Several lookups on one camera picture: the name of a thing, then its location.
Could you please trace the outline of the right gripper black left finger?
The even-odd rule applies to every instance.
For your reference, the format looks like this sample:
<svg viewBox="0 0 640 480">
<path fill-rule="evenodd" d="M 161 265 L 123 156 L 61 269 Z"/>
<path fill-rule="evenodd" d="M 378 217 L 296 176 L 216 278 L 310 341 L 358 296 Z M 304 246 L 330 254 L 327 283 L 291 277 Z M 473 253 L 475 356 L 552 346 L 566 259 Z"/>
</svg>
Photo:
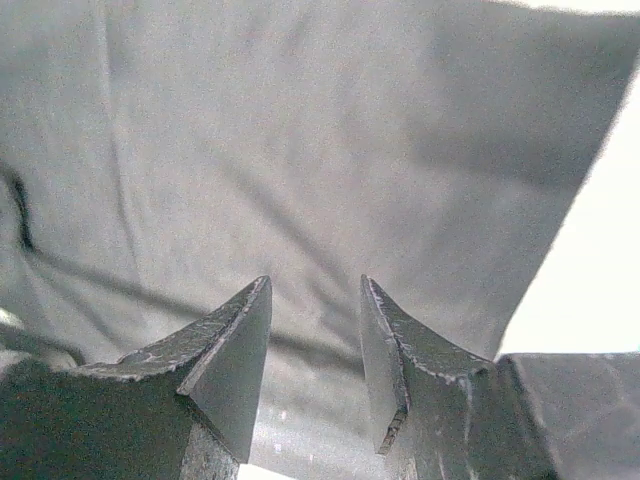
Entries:
<svg viewBox="0 0 640 480">
<path fill-rule="evenodd" d="M 1 326 L 5 479 L 234 479 L 246 463 L 272 317 L 266 276 L 114 363 Z"/>
</svg>

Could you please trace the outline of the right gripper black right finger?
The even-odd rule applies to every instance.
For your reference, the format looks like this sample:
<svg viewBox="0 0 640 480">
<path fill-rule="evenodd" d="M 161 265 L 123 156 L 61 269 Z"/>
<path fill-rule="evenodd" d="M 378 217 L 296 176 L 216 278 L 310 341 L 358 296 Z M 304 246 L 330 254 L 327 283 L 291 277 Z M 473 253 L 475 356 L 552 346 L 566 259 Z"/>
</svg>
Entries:
<svg viewBox="0 0 640 480">
<path fill-rule="evenodd" d="M 375 451 L 391 479 L 635 479 L 639 356 L 487 360 L 360 284 Z"/>
</svg>

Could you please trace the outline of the black t-shirt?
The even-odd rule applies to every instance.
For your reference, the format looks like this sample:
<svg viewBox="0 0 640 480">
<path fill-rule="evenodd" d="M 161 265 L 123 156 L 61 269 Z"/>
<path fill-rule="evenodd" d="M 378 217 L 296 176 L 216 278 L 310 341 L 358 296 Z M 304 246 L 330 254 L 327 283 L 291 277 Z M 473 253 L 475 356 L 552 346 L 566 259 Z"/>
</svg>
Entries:
<svg viewBox="0 0 640 480">
<path fill-rule="evenodd" d="M 5 1 L 1 306 L 111 362 L 254 278 L 251 457 L 380 479 L 369 275 L 493 357 L 639 73 L 639 6 Z"/>
</svg>

